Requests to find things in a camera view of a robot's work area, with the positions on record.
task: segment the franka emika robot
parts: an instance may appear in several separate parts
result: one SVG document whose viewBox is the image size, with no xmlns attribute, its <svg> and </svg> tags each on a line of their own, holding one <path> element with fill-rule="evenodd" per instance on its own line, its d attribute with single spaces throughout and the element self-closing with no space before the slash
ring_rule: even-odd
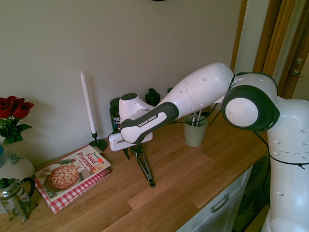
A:
<svg viewBox="0 0 309 232">
<path fill-rule="evenodd" d="M 184 78 L 156 107 L 126 94 L 119 101 L 121 133 L 109 138 L 111 149 L 148 141 L 156 129 L 218 101 L 230 125 L 267 131 L 271 208 L 261 231 L 309 232 L 309 102 L 278 97 L 265 74 L 234 75 L 214 63 Z"/>
</svg>

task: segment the white wall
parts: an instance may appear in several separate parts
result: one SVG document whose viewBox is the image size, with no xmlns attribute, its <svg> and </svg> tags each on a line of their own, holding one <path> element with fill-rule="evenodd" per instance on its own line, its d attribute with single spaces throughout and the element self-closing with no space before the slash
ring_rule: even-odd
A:
<svg viewBox="0 0 309 232">
<path fill-rule="evenodd" d="M 253 70 L 257 49 L 267 14 L 269 0 L 248 0 L 234 73 Z"/>
<path fill-rule="evenodd" d="M 18 151 L 34 165 L 92 141 L 80 70 L 99 138 L 110 100 L 230 64 L 240 0 L 2 0 L 0 96 L 33 102 Z"/>
</svg>

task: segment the ceramic cup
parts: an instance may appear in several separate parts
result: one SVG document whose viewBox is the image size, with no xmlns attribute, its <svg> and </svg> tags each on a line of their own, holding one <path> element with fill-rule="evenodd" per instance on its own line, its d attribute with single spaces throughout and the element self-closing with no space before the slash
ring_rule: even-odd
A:
<svg viewBox="0 0 309 232">
<path fill-rule="evenodd" d="M 192 124 L 193 115 L 188 115 L 184 118 L 184 137 L 185 142 L 189 146 L 200 146 L 202 144 L 206 126 L 207 126 L 207 119 L 204 119 L 203 116 L 200 117 L 198 126 L 191 126 Z"/>
</svg>

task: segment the dark bottle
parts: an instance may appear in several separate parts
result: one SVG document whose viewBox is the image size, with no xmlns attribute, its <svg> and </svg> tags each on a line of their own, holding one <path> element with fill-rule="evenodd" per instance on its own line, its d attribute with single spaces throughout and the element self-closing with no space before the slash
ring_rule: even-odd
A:
<svg viewBox="0 0 309 232">
<path fill-rule="evenodd" d="M 110 115 L 113 131 L 120 130 L 119 100 L 120 98 L 115 98 L 110 102 Z"/>
<path fill-rule="evenodd" d="M 149 93 L 146 93 L 145 99 L 147 104 L 156 106 L 160 102 L 160 94 L 158 94 L 153 88 L 148 89 Z"/>
</svg>

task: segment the red checkered cloth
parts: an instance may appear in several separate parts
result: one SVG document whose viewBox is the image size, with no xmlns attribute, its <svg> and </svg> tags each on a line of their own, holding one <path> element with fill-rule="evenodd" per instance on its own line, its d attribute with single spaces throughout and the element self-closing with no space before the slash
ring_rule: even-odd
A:
<svg viewBox="0 0 309 232">
<path fill-rule="evenodd" d="M 47 193 L 43 189 L 42 185 L 39 183 L 37 179 L 35 179 L 35 187 L 38 189 L 39 193 L 43 196 L 44 200 L 46 200 L 48 206 L 52 209 L 54 214 L 59 212 L 65 206 L 70 204 L 72 201 L 77 199 L 79 196 L 83 195 L 89 189 L 91 189 L 94 185 L 101 182 L 105 177 L 109 176 L 110 171 L 108 169 L 104 169 L 103 171 L 93 175 L 88 180 L 82 182 L 80 185 L 71 189 L 69 192 L 60 196 L 55 200 L 49 200 Z"/>
</svg>

